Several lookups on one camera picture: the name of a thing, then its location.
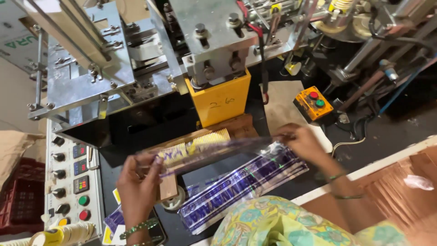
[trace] red plastic crate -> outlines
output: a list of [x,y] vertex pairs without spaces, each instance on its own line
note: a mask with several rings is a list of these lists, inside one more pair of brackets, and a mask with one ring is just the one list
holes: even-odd
[[0,194],[0,235],[44,229],[45,164],[21,158]]

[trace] green push button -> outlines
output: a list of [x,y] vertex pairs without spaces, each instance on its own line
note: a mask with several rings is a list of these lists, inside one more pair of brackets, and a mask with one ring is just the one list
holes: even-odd
[[325,105],[325,102],[324,102],[323,100],[318,99],[318,100],[316,101],[316,106],[317,106],[318,108],[321,108],[321,107],[323,107],[324,105]]
[[90,202],[90,198],[88,196],[81,196],[78,201],[79,205],[82,206],[87,206],[89,202]]

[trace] red push button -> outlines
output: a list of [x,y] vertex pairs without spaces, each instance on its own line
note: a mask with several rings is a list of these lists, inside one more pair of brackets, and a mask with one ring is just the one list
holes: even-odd
[[309,93],[309,98],[311,98],[312,100],[316,100],[317,98],[319,98],[319,94],[315,91],[312,91]]
[[91,212],[89,210],[84,210],[79,214],[79,219],[83,221],[89,220],[91,217]]

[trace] orange control box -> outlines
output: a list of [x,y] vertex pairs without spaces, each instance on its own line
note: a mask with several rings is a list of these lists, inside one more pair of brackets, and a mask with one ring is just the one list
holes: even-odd
[[334,109],[315,86],[299,92],[293,102],[308,123],[322,118]]

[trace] yellow push button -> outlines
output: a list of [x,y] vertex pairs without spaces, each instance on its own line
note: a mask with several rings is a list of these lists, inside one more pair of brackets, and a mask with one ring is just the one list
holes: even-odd
[[69,225],[71,223],[70,218],[63,218],[62,220],[59,221],[58,225],[62,226],[62,225]]

